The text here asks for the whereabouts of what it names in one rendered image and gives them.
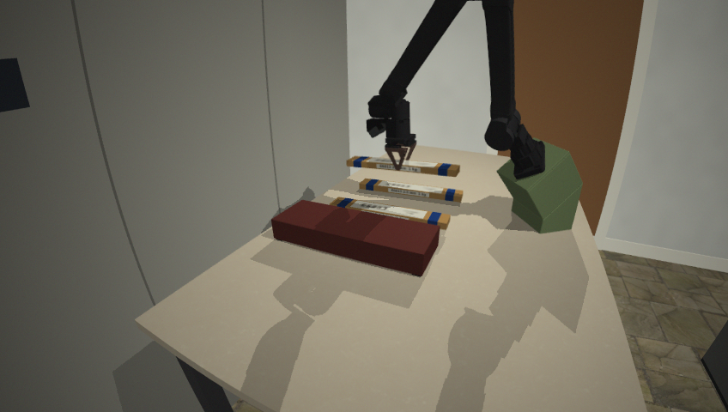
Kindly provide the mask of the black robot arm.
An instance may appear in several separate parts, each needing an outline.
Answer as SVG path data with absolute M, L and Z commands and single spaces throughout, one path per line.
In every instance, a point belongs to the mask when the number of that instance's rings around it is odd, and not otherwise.
M 409 86 L 467 1 L 482 1 L 486 21 L 492 119 L 484 135 L 485 142 L 498 151 L 511 150 L 516 179 L 542 173 L 545 170 L 543 141 L 532 139 L 524 124 L 520 124 L 521 117 L 516 110 L 514 0 L 435 0 L 379 95 L 367 103 L 372 117 L 367 120 L 367 132 L 371 138 L 384 131 L 386 137 L 397 138 L 396 120 L 402 123 L 410 118 L 410 103 L 404 99 L 408 93 L 406 85 Z

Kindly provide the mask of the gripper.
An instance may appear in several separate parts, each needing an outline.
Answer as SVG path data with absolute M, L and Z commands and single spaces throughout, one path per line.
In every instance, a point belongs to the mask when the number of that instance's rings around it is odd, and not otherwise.
M 408 151 L 408 148 L 401 148 L 401 147 L 410 147 L 409 153 L 406 158 L 406 160 L 408 161 L 416 146 L 416 140 L 415 140 L 416 134 L 410 134 L 410 118 L 404 119 L 402 123 L 400 123 L 400 120 L 396 120 L 396 121 L 397 121 L 397 138 L 387 137 L 385 139 L 385 143 L 387 143 L 385 145 L 385 151 L 389 155 L 395 169 L 400 170 L 403 165 L 405 155 Z M 394 158 L 392 152 L 399 152 L 398 154 L 400 156 L 400 161 L 399 161 L 398 165 L 395 161 L 395 158 Z

